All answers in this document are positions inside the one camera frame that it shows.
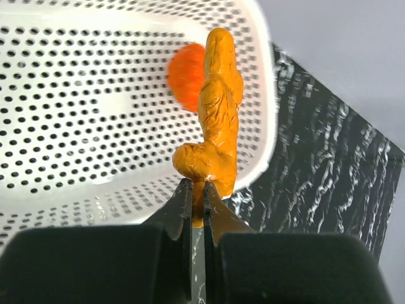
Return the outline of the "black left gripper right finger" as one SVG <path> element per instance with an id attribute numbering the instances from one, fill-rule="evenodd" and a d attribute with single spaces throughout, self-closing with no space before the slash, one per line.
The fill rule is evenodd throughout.
<path id="1" fill-rule="evenodd" d="M 390 303 L 374 257 L 347 234 L 258 233 L 204 187 L 208 303 Z"/>

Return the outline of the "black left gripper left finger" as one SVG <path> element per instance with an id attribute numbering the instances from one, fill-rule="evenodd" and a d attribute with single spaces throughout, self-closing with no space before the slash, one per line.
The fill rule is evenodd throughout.
<path id="1" fill-rule="evenodd" d="M 192 183 L 142 224 L 30 229 L 1 255 L 2 303 L 187 303 Z"/>

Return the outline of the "orange fake ginger root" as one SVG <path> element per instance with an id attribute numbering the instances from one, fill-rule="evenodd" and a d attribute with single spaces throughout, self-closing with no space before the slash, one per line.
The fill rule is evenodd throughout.
<path id="1" fill-rule="evenodd" d="M 203 226 L 203 190 L 212 182 L 221 198 L 234 191 L 237 177 L 239 108 L 244 84 L 237 69 L 234 38 L 224 28 L 215 28 L 206 40 L 204 82 L 197 114 L 204 141 L 185 143 L 173 155 L 174 168 L 193 183 L 192 225 Z"/>

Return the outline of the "orange fake bell pepper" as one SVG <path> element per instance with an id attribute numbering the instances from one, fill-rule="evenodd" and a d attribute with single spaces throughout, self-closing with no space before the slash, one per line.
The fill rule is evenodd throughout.
<path id="1" fill-rule="evenodd" d="M 182 108 L 197 112 L 199 93 L 204 82 L 205 48 L 192 43 L 177 50 L 168 64 L 168 87 Z"/>

